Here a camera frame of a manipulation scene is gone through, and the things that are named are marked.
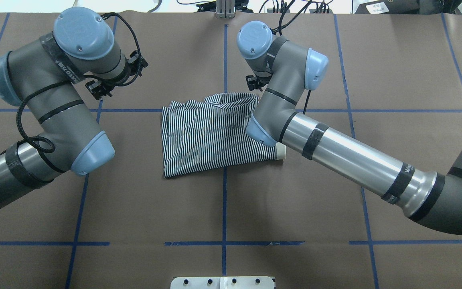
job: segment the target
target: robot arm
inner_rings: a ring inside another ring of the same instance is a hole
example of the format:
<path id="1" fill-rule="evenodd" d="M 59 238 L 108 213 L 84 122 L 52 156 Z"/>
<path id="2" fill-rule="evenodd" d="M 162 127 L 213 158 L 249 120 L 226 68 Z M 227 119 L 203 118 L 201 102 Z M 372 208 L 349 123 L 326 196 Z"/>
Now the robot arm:
<path id="1" fill-rule="evenodd" d="M 295 111 L 304 89 L 314 90 L 325 75 L 327 57 L 272 35 L 259 21 L 242 27 L 237 44 L 256 85 L 268 84 L 247 126 L 250 137 L 267 146 L 284 143 L 398 205 L 425 227 L 462 234 L 462 152 L 443 176 L 375 150 Z"/>
<path id="2" fill-rule="evenodd" d="M 85 175 L 112 159 L 110 140 L 72 84 L 91 71 L 98 81 L 86 86 L 99 99 L 146 65 L 139 53 L 126 59 L 103 18 L 82 7 L 62 12 L 53 33 L 1 57 L 1 98 L 20 109 L 29 99 L 44 128 L 39 136 L 54 146 L 31 138 L 0 155 L 0 208 L 68 170 Z"/>

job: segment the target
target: striped cloth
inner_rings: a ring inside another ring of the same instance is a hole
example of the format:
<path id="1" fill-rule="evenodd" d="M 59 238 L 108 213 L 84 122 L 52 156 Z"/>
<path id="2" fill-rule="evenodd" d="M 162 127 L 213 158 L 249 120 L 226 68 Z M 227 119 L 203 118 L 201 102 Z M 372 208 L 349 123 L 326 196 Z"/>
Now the striped cloth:
<path id="1" fill-rule="evenodd" d="M 250 93 L 220 93 L 204 102 L 173 101 L 163 107 L 165 177 L 286 157 L 286 147 L 267 147 L 248 137 L 247 122 L 258 105 Z"/>

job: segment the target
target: blue plastic cap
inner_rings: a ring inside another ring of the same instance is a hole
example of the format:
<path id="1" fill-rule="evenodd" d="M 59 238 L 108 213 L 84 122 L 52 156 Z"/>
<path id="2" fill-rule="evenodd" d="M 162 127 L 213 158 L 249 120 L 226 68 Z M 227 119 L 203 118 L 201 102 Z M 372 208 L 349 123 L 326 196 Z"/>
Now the blue plastic cap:
<path id="1" fill-rule="evenodd" d="M 114 155 L 115 150 L 103 130 L 79 153 L 72 163 L 71 170 L 76 175 L 86 175 L 104 165 Z"/>
<path id="2" fill-rule="evenodd" d="M 304 88 L 315 90 L 326 76 L 329 59 L 327 56 L 314 51 L 308 50 L 306 57 L 306 79 L 304 79 Z"/>
<path id="3" fill-rule="evenodd" d="M 272 31 L 261 21 L 245 24 L 236 38 L 238 49 L 245 59 L 256 59 L 268 51 L 272 44 Z"/>
<path id="4" fill-rule="evenodd" d="M 8 74 L 8 55 L 6 53 L 0 57 L 0 97 L 11 106 L 20 106 L 22 100 L 19 99 L 15 90 L 13 90 L 12 83 L 10 82 L 10 75 Z"/>
<path id="5" fill-rule="evenodd" d="M 245 130 L 247 135 L 268 147 L 274 147 L 277 143 L 263 128 L 260 126 L 254 115 L 251 116 L 247 128 Z"/>
<path id="6" fill-rule="evenodd" d="M 53 35 L 69 55 L 95 60 L 107 55 L 113 47 L 113 33 L 99 14 L 85 7 L 72 7 L 55 20 Z"/>

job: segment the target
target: folded cloth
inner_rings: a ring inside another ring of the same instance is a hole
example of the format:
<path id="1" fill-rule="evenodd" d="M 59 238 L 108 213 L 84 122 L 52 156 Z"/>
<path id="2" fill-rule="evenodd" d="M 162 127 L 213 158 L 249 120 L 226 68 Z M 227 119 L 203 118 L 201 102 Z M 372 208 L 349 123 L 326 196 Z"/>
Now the folded cloth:
<path id="1" fill-rule="evenodd" d="M 220 93 L 204 102 L 173 101 L 163 107 L 165 177 L 225 166 L 286 158 L 286 147 L 271 148 L 248 137 L 247 123 L 258 105 L 250 93 Z"/>

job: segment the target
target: white paper label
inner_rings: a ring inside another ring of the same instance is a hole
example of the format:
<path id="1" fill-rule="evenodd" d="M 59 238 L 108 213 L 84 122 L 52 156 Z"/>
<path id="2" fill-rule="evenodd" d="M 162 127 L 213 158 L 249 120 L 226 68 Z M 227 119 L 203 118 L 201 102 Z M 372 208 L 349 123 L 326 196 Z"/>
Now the white paper label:
<path id="1" fill-rule="evenodd" d="M 366 5 L 365 7 L 368 9 L 368 12 L 370 12 L 370 14 L 380 14 L 380 13 L 390 12 L 384 2 Z"/>

